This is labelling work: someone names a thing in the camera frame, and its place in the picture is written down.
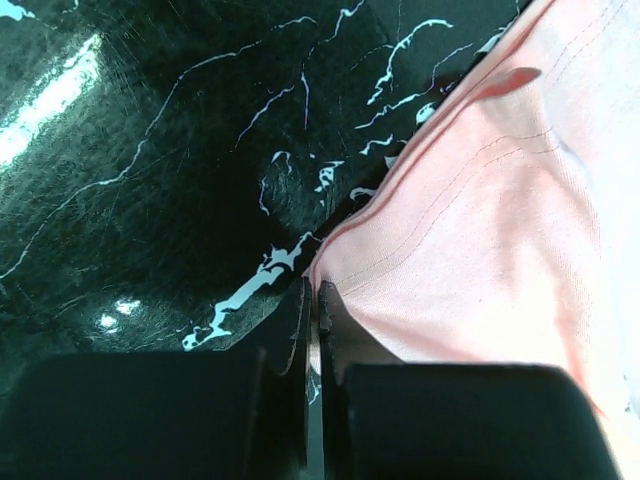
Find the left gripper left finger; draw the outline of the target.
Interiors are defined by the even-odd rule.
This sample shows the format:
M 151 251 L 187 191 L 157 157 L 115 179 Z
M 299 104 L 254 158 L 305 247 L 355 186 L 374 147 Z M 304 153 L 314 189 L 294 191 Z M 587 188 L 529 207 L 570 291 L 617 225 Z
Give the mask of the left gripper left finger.
M 1 419 L 5 479 L 296 479 L 307 463 L 311 288 L 225 351 L 66 355 Z

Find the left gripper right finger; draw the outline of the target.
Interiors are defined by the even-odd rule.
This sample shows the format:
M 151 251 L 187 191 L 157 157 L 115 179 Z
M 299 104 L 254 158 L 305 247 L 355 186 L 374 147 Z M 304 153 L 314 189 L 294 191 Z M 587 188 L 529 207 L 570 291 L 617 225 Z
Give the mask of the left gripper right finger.
M 323 282 L 317 304 L 329 479 L 615 479 L 592 409 L 562 370 L 406 363 Z

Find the salmon pink t-shirt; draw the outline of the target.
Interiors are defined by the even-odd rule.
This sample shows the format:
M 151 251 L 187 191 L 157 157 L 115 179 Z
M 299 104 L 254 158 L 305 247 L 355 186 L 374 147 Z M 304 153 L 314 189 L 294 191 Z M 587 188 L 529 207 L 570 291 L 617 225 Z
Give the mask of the salmon pink t-shirt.
M 639 5 L 535 1 L 309 276 L 408 362 L 565 369 L 630 400 L 639 320 Z

